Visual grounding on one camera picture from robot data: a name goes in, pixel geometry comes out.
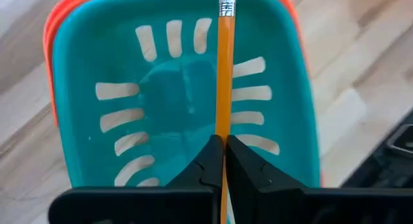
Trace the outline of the teal plastic slotted basket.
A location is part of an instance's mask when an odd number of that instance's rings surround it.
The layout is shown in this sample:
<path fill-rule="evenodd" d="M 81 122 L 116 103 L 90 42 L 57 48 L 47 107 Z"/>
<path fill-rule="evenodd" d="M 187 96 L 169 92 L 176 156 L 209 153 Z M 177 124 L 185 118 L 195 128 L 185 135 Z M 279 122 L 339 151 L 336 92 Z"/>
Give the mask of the teal plastic slotted basket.
<path fill-rule="evenodd" d="M 62 0 L 44 33 L 72 188 L 50 224 L 313 224 L 319 150 L 290 0 L 236 0 L 220 219 L 219 0 Z"/>

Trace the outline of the yellow pencil with eraser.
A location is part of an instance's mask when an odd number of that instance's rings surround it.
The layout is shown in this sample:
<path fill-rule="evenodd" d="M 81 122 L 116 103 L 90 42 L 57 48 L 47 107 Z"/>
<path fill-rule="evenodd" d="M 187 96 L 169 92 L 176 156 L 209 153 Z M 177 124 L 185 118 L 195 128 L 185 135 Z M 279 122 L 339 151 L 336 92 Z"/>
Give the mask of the yellow pencil with eraser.
<path fill-rule="evenodd" d="M 227 137 L 230 134 L 231 126 L 235 16 L 236 0 L 219 0 L 219 17 L 217 19 L 216 134 L 223 140 L 223 153 L 226 152 Z"/>

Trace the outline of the orange plastic basket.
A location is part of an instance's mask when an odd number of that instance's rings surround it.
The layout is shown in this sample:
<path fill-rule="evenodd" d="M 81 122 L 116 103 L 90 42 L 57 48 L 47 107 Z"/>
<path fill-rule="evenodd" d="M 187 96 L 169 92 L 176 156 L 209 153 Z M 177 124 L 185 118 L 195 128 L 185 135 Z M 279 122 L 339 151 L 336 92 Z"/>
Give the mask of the orange plastic basket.
<path fill-rule="evenodd" d="M 218 0 L 61 0 L 43 34 L 73 187 L 164 186 L 215 132 Z M 289 0 L 236 0 L 231 133 L 320 186 L 316 121 Z"/>

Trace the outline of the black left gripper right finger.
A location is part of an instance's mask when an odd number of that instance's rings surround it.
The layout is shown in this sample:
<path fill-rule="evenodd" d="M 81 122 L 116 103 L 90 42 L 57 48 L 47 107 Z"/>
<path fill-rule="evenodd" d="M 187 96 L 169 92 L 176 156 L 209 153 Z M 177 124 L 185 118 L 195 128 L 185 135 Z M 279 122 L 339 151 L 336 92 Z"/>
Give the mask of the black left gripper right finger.
<path fill-rule="evenodd" d="M 236 224 L 413 224 L 413 188 L 311 188 L 227 139 Z"/>

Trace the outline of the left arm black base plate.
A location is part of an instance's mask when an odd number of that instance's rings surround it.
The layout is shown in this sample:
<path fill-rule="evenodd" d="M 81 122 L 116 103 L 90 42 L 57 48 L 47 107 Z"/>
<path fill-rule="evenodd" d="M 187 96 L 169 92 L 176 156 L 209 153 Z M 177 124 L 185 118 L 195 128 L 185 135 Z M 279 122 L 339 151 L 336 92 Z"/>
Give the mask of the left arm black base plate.
<path fill-rule="evenodd" d="M 413 108 L 341 186 L 413 188 Z"/>

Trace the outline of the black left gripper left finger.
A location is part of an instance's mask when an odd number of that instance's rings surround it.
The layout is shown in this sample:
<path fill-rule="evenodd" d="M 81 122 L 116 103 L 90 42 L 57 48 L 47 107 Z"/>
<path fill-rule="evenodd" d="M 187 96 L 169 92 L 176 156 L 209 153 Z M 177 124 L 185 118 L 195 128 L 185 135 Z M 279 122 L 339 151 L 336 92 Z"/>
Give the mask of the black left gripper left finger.
<path fill-rule="evenodd" d="M 210 136 L 164 187 L 79 187 L 48 209 L 50 224 L 220 224 L 223 140 Z"/>

